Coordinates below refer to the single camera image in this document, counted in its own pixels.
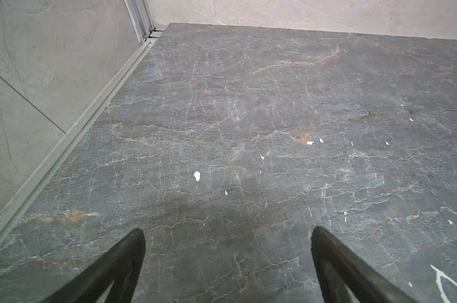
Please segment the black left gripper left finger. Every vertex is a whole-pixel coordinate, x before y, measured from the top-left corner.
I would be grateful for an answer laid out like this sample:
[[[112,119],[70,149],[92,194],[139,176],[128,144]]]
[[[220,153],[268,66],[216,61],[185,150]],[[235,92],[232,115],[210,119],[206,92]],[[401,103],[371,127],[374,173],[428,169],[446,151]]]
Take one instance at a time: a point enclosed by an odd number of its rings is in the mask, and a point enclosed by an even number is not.
[[[43,302],[131,302],[146,253],[143,231],[133,229],[87,269]]]

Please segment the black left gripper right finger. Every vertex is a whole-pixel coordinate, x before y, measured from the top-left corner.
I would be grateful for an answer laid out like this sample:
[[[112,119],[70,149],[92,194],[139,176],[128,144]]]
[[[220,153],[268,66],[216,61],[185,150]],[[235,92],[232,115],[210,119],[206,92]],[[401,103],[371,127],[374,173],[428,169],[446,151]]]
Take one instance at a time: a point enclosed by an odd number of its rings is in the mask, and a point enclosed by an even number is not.
[[[322,226],[313,229],[311,253],[325,302],[415,302]]]

